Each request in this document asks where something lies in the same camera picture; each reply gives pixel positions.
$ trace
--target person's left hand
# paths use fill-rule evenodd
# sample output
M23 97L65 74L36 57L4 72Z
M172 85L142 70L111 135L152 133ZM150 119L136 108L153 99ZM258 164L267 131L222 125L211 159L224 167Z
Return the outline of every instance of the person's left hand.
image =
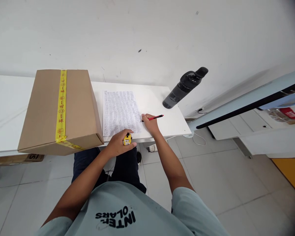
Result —
M133 149L137 145L137 143L131 143L130 145L126 146L123 144L123 140L127 133L133 133L133 131L130 129L124 129L111 138L107 147L103 150L103 152L109 156L109 158L121 155Z

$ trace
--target jeans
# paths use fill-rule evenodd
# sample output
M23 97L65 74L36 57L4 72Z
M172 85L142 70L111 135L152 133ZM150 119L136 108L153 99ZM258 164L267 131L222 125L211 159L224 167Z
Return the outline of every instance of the jeans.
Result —
M100 150L98 147L77 152L74 154L73 178L72 182L88 167L89 164L98 156ZM102 170L94 188L107 181L122 181L135 186L137 189L146 193L147 189L142 183L138 174L137 147L116 157L115 169L109 177Z

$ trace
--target red pen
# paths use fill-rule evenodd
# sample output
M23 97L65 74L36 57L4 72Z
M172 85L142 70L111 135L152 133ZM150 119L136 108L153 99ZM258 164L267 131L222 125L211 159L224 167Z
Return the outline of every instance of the red pen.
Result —
M163 117L164 115L159 115L159 116L155 116L155 117L150 117L150 118L148 118L148 120L154 120L154 119L156 119L156 118L160 118L160 117Z

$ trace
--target light blue t-shirt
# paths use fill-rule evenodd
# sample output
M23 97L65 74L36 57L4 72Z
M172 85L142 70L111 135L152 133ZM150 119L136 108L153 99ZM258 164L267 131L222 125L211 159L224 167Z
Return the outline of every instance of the light blue t-shirt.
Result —
M76 219L58 217L39 236L85 235L228 235L213 212L192 190L173 192L172 214L136 187L106 182L91 193Z

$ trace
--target yellow tape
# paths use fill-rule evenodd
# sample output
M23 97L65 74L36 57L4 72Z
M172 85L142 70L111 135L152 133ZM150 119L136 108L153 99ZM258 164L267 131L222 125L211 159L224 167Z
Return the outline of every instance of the yellow tape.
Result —
M67 70L61 70L58 112L56 125L56 143L74 149L83 150L80 146L74 145L66 140L66 97L67 97Z

